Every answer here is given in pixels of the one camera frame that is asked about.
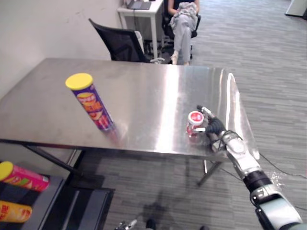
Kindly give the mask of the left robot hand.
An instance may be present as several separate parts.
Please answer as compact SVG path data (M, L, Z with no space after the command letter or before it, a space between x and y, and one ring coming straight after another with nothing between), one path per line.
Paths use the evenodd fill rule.
M137 219L134 219L130 222L122 221L118 224L117 227L114 228L114 230L132 230L137 224L137 222Z

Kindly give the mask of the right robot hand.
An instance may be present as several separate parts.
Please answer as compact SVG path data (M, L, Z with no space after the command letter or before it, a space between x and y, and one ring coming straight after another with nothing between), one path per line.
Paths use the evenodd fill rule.
M220 135L226 131L226 128L222 121L207 107L202 105L197 105L197 109L203 115L208 117L207 127L199 127L194 129L196 134L206 134L211 140L217 140Z

